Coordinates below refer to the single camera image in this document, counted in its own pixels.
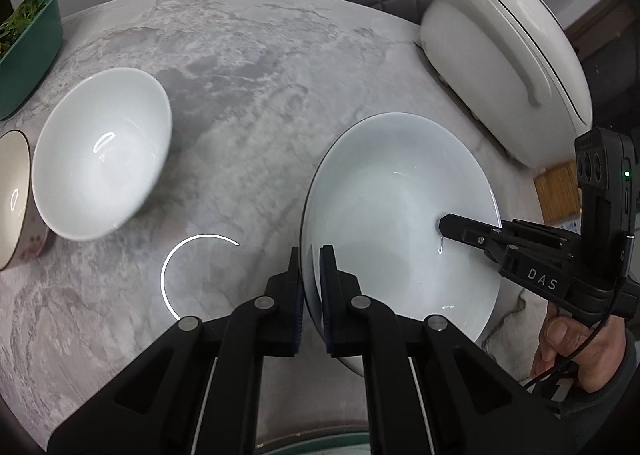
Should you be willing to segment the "person's right hand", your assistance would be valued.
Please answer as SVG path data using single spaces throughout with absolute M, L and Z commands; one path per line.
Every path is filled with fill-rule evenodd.
M 558 308 L 549 303 L 529 377 L 535 378 L 552 368 L 558 355 L 569 357 L 590 335 L 589 327 L 559 315 Z M 625 352 L 625 321 L 619 316 L 611 316 L 592 342 L 573 359 L 578 365 L 579 386 L 586 392 L 601 390 L 620 368 Z

